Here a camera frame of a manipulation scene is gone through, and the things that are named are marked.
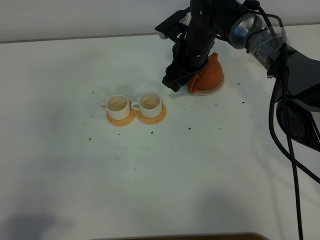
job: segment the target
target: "white wall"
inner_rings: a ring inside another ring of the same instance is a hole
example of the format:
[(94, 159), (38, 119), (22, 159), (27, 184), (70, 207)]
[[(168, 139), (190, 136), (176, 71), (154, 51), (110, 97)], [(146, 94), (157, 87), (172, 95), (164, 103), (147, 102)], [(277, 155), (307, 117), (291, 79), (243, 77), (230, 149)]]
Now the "white wall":
[[(285, 24), (320, 23), (319, 0), (260, 3)], [(1, 0), (0, 41), (153, 33), (189, 4), (190, 0)]]

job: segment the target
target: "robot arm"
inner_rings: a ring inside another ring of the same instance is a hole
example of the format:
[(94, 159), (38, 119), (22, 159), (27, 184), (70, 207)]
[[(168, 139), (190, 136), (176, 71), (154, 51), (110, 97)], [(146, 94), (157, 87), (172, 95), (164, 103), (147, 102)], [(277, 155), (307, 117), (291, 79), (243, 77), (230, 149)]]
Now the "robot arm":
[[(268, 78), (276, 77), (285, 35), (273, 28), (262, 29), (262, 20), (250, 11), (248, 4), (236, 0), (191, 0), (190, 8), (176, 12), (156, 27), (175, 42), (173, 62), (166, 69), (162, 83), (174, 92), (186, 85), (194, 74), (208, 63), (216, 38), (226, 40), (235, 49), (246, 49), (267, 70)], [(191, 12), (189, 26), (179, 21)], [(293, 140), (320, 151), (320, 61), (302, 55), (292, 47), (287, 58), (287, 106), (290, 136)], [(276, 101), (281, 101), (282, 90)], [(281, 104), (277, 120), (285, 131)]]

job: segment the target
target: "white table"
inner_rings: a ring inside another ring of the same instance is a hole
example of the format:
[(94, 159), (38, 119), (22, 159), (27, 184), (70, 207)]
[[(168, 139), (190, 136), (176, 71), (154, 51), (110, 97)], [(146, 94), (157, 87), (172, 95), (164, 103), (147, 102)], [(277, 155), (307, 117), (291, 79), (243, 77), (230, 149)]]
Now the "white table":
[[(293, 47), (320, 60), (320, 25), (286, 29)], [(156, 35), (0, 45), (1, 240), (298, 239), (291, 163), (268, 129), (274, 79), (217, 40), (224, 88), (174, 93), (161, 83), (172, 46)], [(107, 123), (100, 102), (144, 92), (163, 97), (162, 123)], [(294, 149), (319, 176), (320, 153)], [(320, 186), (298, 174), (304, 236), (315, 240)]]

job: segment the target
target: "cup rim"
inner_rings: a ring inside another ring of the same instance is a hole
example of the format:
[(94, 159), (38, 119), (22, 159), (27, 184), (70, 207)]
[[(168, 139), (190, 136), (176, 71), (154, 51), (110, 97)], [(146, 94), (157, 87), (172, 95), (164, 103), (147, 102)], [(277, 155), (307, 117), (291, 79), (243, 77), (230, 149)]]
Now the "cup rim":
[[(108, 108), (108, 102), (109, 102), (109, 100), (110, 100), (111, 98), (117, 97), (117, 96), (125, 97), (125, 99), (126, 99), (126, 105), (125, 105), (125, 107), (124, 107), (123, 109), (121, 109), (121, 110), (119, 110), (119, 111), (112, 111), (111, 109)], [(105, 102), (105, 108), (106, 108), (108, 111), (110, 111), (111, 113), (119, 113), (119, 112), (125, 110), (125, 108), (126, 108), (128, 105), (130, 105), (129, 98), (127, 98), (127, 96), (122, 95), (122, 94), (112, 95), (112, 96), (109, 97), (109, 98), (106, 100), (106, 102)]]
[[(158, 104), (156, 107), (154, 107), (154, 108), (152, 108), (152, 109), (147, 109), (147, 108), (145, 108), (145, 107), (143, 107), (143, 106), (141, 105), (141, 99), (142, 99), (145, 95), (147, 95), (147, 94), (154, 94), (154, 95), (156, 95), (156, 96), (159, 98), (160, 101), (159, 101), (159, 104)], [(145, 92), (145, 93), (139, 98), (139, 101), (138, 101), (139, 107), (142, 108), (143, 110), (146, 110), (146, 111), (155, 110), (157, 107), (159, 107), (159, 106), (161, 105), (161, 103), (162, 103), (162, 99), (161, 99), (160, 95), (159, 95), (158, 93), (156, 93), (156, 92), (153, 92), (153, 91)]]

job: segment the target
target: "white cup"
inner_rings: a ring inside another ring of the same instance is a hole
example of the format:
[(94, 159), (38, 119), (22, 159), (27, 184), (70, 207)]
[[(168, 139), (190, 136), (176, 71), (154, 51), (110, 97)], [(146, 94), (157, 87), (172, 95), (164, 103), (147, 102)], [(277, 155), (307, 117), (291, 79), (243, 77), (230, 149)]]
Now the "white cup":
[(113, 95), (105, 103), (101, 103), (100, 107), (114, 120), (123, 120), (131, 112), (129, 99), (124, 95)]
[(162, 112), (162, 100), (155, 92), (147, 92), (139, 98), (138, 102), (132, 102), (131, 108), (140, 111), (144, 117), (153, 119)]

